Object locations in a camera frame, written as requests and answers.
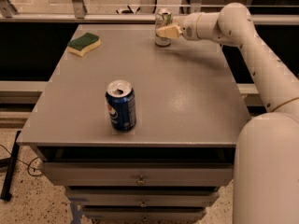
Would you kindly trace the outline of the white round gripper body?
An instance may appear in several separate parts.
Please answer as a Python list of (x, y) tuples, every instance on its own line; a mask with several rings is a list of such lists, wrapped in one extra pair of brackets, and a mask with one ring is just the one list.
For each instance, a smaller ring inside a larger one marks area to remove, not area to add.
[(181, 17), (178, 20), (179, 27), (182, 31), (182, 36), (186, 40), (197, 41), (199, 39), (197, 34), (197, 21), (199, 19), (198, 13)]

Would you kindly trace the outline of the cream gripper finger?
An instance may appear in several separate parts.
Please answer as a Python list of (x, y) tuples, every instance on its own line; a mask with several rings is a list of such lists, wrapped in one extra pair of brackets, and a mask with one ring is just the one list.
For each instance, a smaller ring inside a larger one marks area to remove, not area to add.
[(179, 39), (182, 30), (177, 24), (170, 24), (156, 29), (156, 35), (161, 38)]

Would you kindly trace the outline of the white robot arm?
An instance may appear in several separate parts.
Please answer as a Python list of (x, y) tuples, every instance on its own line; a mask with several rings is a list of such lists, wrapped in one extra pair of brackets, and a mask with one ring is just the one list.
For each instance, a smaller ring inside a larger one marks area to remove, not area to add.
[(249, 10), (231, 3), (156, 29), (159, 37), (235, 46), (266, 112), (235, 148), (233, 224), (299, 224), (299, 80), (258, 35)]

